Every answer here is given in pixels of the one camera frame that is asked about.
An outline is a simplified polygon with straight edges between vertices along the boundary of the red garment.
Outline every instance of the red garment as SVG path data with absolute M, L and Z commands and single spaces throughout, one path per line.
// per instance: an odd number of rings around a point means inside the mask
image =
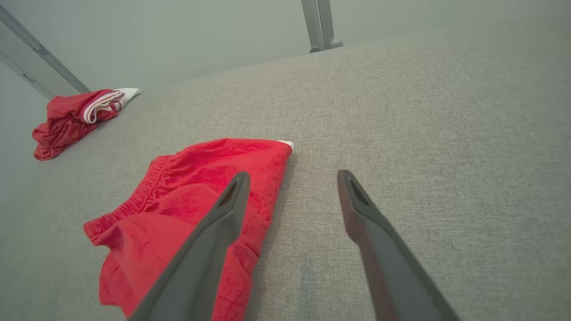
M 113 92 L 115 91 L 104 89 L 70 97 L 54 97 L 47 104 L 47 122 L 39 125 L 32 132 L 32 137 L 38 142 L 34 157 L 40 161 L 56 157 L 67 146 L 97 128 L 97 123 L 87 123 L 83 119 L 83 112 L 98 98 Z M 96 111 L 98 121 L 108 121 L 117 116 L 118 112 L 114 107 L 108 109 Z
M 157 157 L 129 200 L 84 225 L 94 245 L 110 249 L 101 303 L 119 305 L 129 317 L 232 177 L 248 171 L 242 234 L 228 248 L 212 313 L 212 320 L 242 320 L 291 152 L 278 141 L 220 139 Z

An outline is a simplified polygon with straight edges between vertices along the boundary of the gray carpet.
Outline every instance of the gray carpet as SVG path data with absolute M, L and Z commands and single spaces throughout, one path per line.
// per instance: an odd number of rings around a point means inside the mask
M 568 21 L 410 35 L 147 90 L 2 205 L 2 319 L 124 319 L 98 302 L 107 250 L 82 224 L 124 202 L 157 155 L 221 137 L 296 144 L 246 320 L 374 318 L 341 168 L 462 320 L 571 319 Z

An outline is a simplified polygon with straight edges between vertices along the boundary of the red cloth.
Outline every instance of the red cloth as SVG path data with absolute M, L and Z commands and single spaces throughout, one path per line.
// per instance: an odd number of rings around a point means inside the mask
M 32 137 L 38 142 L 34 157 L 40 161 L 56 157 L 67 146 L 97 128 L 97 123 L 88 124 L 83 120 L 83 111 L 99 97 L 112 92 L 114 90 L 104 89 L 70 97 L 54 97 L 47 104 L 47 122 L 32 132 Z M 117 114 L 115 110 L 98 110 L 97 120 L 108 121 Z
M 248 171 L 242 234 L 228 248 L 212 313 L 212 320 L 242 320 L 291 152 L 278 141 L 220 139 L 157 157 L 129 200 L 84 225 L 94 245 L 110 249 L 101 303 L 129 317 L 232 177 Z

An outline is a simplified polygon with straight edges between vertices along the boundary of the red velvet fabric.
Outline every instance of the red velvet fabric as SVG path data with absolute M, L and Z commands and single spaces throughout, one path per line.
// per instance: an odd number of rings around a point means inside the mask
M 242 234 L 228 248 L 212 314 L 242 320 L 291 152 L 278 141 L 220 139 L 157 157 L 129 200 L 84 226 L 94 245 L 110 249 L 101 303 L 121 306 L 129 317 L 234 175 L 248 171 Z
M 70 97 L 54 97 L 47 104 L 47 122 L 32 132 L 32 137 L 38 142 L 34 157 L 40 161 L 56 157 L 67 146 L 96 129 L 97 123 L 88 124 L 82 120 L 83 110 L 91 102 L 111 92 L 113 90 L 104 89 Z M 117 114 L 115 110 L 100 110 L 97 120 L 108 121 Z

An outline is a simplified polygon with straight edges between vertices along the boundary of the red shorts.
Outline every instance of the red shorts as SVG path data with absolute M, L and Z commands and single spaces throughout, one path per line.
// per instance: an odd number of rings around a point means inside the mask
M 220 139 L 159 156 L 119 208 L 87 222 L 94 245 L 109 247 L 99 299 L 127 317 L 194 227 L 239 171 L 251 177 L 242 234 L 227 251 L 212 320 L 241 320 L 252 288 L 291 147 L 283 142 Z

